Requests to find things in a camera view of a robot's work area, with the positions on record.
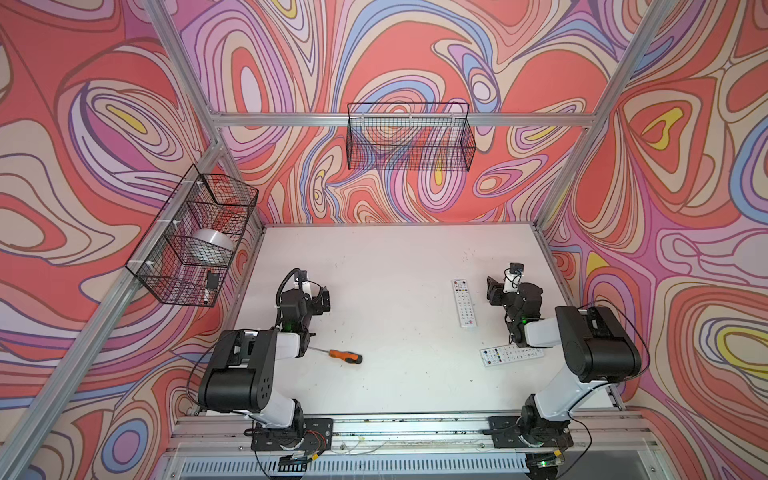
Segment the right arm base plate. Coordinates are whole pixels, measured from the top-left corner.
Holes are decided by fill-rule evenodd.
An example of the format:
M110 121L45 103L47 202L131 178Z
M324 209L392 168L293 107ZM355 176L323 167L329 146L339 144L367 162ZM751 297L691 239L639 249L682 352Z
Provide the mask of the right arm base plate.
M491 437L498 449L533 448L567 450L574 445L569 421L550 421L538 417L491 416L481 431Z

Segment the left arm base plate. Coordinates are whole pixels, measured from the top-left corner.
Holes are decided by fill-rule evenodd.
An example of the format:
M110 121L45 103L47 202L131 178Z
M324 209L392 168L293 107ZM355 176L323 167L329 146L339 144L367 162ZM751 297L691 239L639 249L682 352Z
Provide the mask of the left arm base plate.
M332 447L333 432L332 418L317 417L295 420L284 429L269 429L256 424L244 434L251 440L251 449L255 452L322 453Z

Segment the long white remote control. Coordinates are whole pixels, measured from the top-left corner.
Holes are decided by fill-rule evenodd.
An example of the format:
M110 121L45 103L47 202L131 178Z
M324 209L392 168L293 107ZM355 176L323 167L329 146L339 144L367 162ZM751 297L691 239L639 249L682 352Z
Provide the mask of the long white remote control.
M477 320L469 285L465 279L451 281L459 324L462 328L475 328Z

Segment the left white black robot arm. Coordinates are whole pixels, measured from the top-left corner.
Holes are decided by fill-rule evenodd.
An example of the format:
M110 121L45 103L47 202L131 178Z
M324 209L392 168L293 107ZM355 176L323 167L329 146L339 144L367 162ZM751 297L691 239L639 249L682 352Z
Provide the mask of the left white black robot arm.
M226 330L203 374L198 405L207 411L249 416L267 430L306 433L298 400L276 390L275 364L303 357L310 346L313 317L331 310L324 286L316 295L291 289L279 295L278 324L266 330Z

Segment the orange handle screwdriver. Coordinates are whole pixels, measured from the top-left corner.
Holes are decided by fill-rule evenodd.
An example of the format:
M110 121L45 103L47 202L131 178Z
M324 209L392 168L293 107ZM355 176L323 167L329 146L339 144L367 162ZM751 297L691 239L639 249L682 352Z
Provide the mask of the orange handle screwdriver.
M311 350L327 354L330 358L341 360L348 364L360 365L363 362L362 355L350 351L341 351L335 349L326 350L317 347L311 347Z

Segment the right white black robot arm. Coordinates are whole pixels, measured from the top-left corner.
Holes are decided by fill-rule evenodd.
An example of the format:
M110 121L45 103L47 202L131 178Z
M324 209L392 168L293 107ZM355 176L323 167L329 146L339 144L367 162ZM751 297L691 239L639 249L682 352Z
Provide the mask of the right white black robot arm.
M641 373L642 356L606 307L558 306L540 315L543 289L510 280L486 278L486 298L504 310L510 342L519 348L559 346L565 366L545 388L530 395L515 424L520 439L539 446L564 434L572 410L592 392L630 380Z

